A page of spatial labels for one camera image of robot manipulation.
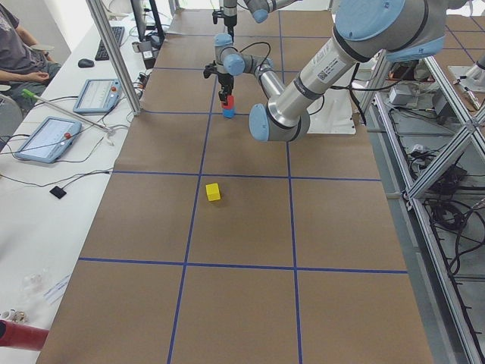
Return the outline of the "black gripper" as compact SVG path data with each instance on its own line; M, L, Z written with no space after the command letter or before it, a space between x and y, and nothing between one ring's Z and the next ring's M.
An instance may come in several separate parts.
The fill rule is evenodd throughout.
M216 62L205 65L205 69L203 70L203 77L205 79L208 79L212 74L217 77L217 81L221 85L221 90L219 91L221 104L226 105L227 95L233 95L234 77Z
M227 28L227 32L230 35L233 35L234 28L237 24L236 8L220 8L219 10L213 10L213 24L216 25L219 19L222 19L224 21L224 26Z

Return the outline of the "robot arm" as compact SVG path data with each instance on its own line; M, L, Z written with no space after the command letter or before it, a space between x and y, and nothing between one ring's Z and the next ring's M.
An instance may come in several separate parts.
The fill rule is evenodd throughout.
M252 15L257 24L264 22L268 15L274 11L285 8L296 0L245 0L243 1L245 8ZM223 0L220 1L219 9L212 11L212 21L217 25L221 19L226 27L227 33L234 36L234 29L237 25L237 8L239 2L237 0Z
M453 6L451 1L342 1L331 38L288 86L268 58L238 52L232 36L220 33L214 38L215 60L205 66L203 75L217 76L222 102L231 95L235 76L254 75L268 102L250 111L252 136L291 142L308 132L308 107L355 64L369 61L381 50L393 63L438 53L444 45L446 12Z

